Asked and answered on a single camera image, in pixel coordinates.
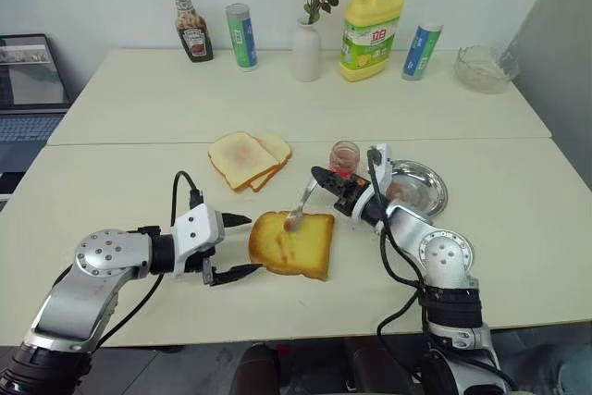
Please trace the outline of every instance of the laptop screen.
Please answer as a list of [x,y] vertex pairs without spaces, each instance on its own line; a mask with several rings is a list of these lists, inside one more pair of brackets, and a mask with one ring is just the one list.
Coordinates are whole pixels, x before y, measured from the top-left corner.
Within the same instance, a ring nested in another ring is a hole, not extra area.
[[69,105],[45,36],[0,36],[0,111],[66,109]]

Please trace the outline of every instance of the bread slice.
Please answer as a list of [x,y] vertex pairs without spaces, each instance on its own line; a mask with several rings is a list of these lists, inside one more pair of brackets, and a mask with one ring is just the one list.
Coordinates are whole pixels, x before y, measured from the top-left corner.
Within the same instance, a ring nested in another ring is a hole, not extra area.
[[274,133],[262,133],[255,136],[255,139],[259,141],[259,143],[263,145],[263,148],[265,148],[279,162],[279,166],[277,168],[257,179],[254,179],[249,184],[249,187],[251,187],[253,191],[258,192],[270,179],[276,175],[276,173],[279,172],[279,170],[281,170],[288,163],[288,159],[290,159],[292,156],[292,150],[286,141]]
[[249,256],[281,275],[305,275],[327,280],[333,215],[304,214],[296,231],[284,230],[288,212],[268,212],[259,216],[249,238]]
[[279,166],[279,162],[249,133],[230,133],[214,142],[208,155],[212,165],[234,191]]

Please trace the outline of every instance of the tabletop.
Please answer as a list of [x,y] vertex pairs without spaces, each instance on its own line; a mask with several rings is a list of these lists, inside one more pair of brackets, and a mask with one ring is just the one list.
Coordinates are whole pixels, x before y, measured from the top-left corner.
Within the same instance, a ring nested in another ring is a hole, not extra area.
[[404,52],[384,72],[350,83],[336,52],[310,83],[290,74],[290,52],[259,52],[243,72],[231,51],[193,64],[182,50],[113,50],[50,145],[212,142],[225,133],[271,131],[289,142],[549,137],[510,84],[505,93],[464,87],[455,52],[435,52],[421,81],[401,78]]
[[[358,142],[364,152],[370,142]],[[77,242],[101,228],[159,224],[167,231],[171,182],[185,169],[220,211],[255,220],[289,209],[331,142],[294,142],[293,157],[259,192],[235,193],[207,159],[207,143],[49,146],[0,214],[0,344],[18,344]],[[484,319],[520,327],[592,318],[588,228],[592,195],[549,139],[391,141],[395,157],[433,167],[450,199],[437,227],[475,247]],[[178,214],[187,209],[183,184]],[[166,277],[152,300],[107,344],[118,346],[373,334],[410,290],[390,280],[369,226],[336,213],[317,190],[311,213],[334,213],[327,282],[258,270],[209,288],[197,275]],[[232,228],[216,249],[219,271],[249,261],[250,228]],[[413,275],[401,261],[397,269]],[[111,325],[148,291],[153,277],[122,289]],[[420,328],[417,306],[389,332]]]

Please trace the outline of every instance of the plastic jug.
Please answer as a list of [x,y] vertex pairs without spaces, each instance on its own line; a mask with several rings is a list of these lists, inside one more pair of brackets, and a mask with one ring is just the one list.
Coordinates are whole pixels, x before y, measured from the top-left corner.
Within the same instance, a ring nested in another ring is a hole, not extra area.
[[350,0],[339,68],[341,75],[356,81],[382,71],[403,9],[403,0]]

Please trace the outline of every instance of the stainless steel plate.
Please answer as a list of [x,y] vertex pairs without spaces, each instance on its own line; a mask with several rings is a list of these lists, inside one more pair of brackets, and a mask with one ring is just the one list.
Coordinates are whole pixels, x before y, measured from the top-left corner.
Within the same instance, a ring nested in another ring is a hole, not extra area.
[[430,167],[414,161],[393,161],[392,182],[387,190],[390,202],[399,201],[428,216],[435,216],[448,203],[442,178]]

